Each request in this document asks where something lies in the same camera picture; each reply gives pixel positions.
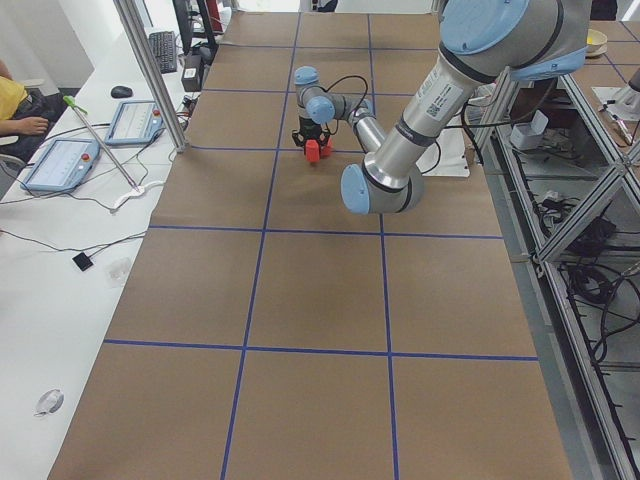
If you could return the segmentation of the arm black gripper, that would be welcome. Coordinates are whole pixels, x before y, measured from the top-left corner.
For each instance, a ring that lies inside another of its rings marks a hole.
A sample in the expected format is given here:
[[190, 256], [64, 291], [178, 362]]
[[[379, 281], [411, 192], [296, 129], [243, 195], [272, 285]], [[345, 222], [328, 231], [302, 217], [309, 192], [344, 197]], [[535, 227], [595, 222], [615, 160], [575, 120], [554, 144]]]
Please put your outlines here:
[[299, 117], [299, 129], [291, 132], [291, 137], [297, 147], [305, 147], [307, 140], [318, 140], [321, 149], [327, 149], [330, 144], [330, 133], [323, 130], [323, 126], [310, 118]]

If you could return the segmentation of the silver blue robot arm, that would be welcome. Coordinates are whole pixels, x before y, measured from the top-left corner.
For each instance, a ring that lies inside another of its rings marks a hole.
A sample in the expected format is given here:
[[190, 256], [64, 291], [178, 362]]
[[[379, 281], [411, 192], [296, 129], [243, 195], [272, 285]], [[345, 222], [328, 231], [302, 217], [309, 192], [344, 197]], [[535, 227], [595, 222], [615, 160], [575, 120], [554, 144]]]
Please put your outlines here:
[[331, 93], [315, 68], [298, 68], [294, 84], [302, 120], [348, 122], [366, 153], [342, 173], [345, 207], [355, 214], [413, 208], [424, 192], [419, 158], [471, 94], [503, 71], [515, 81], [535, 81], [581, 68], [590, 12], [588, 1], [444, 2], [436, 64], [390, 131], [365, 101]]

